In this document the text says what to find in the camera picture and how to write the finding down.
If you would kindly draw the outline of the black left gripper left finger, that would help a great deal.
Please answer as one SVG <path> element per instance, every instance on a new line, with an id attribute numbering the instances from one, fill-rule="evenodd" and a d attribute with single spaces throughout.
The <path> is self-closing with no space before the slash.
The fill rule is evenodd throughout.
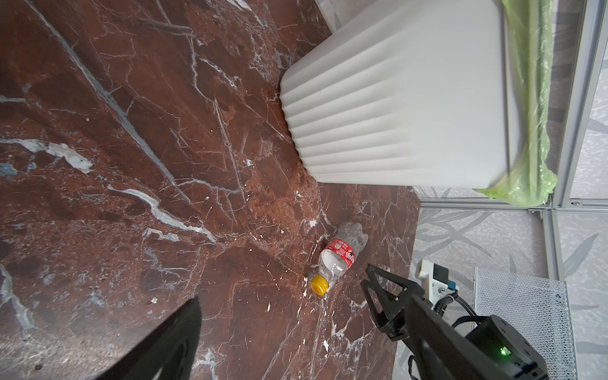
<path id="1" fill-rule="evenodd" d="M 99 379 L 189 379 L 200 341 L 202 313 L 189 299 Z"/>

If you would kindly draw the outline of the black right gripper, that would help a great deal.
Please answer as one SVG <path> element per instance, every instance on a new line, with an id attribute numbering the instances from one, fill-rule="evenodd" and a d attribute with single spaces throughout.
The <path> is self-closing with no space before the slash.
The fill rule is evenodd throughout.
<path id="1" fill-rule="evenodd" d="M 415 281 L 369 264 L 368 280 L 360 285 L 373 323 L 391 341 L 404 340 L 404 311 L 409 299 L 425 301 L 425 291 Z M 391 293 L 383 284 L 401 290 Z M 484 317 L 465 338 L 483 352 L 510 379 L 548 379 L 546 361 L 513 326 L 497 315 Z"/>

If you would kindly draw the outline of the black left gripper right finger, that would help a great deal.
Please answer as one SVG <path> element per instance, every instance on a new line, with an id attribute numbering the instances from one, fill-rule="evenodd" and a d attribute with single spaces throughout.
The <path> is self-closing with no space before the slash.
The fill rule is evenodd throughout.
<path id="1" fill-rule="evenodd" d="M 508 378 L 420 299 L 405 303 L 404 342 L 414 356 L 419 379 Z"/>

